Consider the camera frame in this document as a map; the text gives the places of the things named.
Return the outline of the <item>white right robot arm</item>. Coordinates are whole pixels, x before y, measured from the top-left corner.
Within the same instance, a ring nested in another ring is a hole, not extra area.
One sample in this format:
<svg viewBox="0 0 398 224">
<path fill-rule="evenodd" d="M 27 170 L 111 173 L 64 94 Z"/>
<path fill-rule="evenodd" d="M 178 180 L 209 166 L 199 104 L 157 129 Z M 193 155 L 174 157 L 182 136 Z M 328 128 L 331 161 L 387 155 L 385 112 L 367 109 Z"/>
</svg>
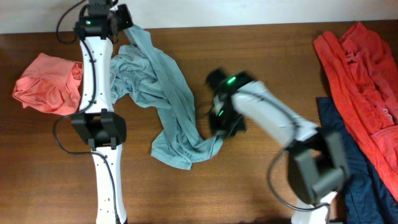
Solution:
<svg viewBox="0 0 398 224">
<path fill-rule="evenodd" d="M 282 204 L 294 210 L 292 223 L 329 223 L 330 205 L 349 179 L 341 134 L 301 117 L 247 72 L 227 76 L 217 69 L 206 78 L 213 92 L 210 129 L 221 139 L 246 129 L 243 118 L 257 123 L 281 147 L 267 171 L 267 184 Z M 297 204 L 286 202 L 275 190 L 271 173 L 287 156 L 287 179 Z"/>
</svg>

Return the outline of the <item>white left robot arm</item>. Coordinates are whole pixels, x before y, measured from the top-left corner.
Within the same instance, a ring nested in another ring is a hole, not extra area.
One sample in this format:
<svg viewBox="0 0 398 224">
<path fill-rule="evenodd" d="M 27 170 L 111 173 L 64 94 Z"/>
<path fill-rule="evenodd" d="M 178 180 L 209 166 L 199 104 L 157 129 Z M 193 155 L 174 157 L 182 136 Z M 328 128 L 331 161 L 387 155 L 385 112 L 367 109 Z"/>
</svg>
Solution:
<svg viewBox="0 0 398 224">
<path fill-rule="evenodd" d="M 126 5 L 89 1 L 75 24 L 83 56 L 83 95 L 71 123 L 93 157 L 98 197 L 97 223 L 127 223 L 121 188 L 125 120 L 111 102 L 110 62 L 113 37 L 131 27 Z"/>
</svg>

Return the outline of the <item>light blue polo shirt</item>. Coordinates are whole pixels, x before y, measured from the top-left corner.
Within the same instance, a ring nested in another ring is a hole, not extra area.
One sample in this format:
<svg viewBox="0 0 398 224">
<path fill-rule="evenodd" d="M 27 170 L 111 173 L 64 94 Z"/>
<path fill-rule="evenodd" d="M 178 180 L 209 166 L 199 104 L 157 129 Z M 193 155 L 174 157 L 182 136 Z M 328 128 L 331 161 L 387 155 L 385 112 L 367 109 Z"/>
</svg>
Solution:
<svg viewBox="0 0 398 224">
<path fill-rule="evenodd" d="M 130 43 L 111 59 L 111 100 L 129 95 L 142 108 L 156 108 L 163 130 L 152 142 L 152 157 L 189 170 L 217 155 L 223 140 L 200 136 L 195 99 L 176 61 L 155 48 L 150 33 L 139 26 L 125 33 Z"/>
</svg>

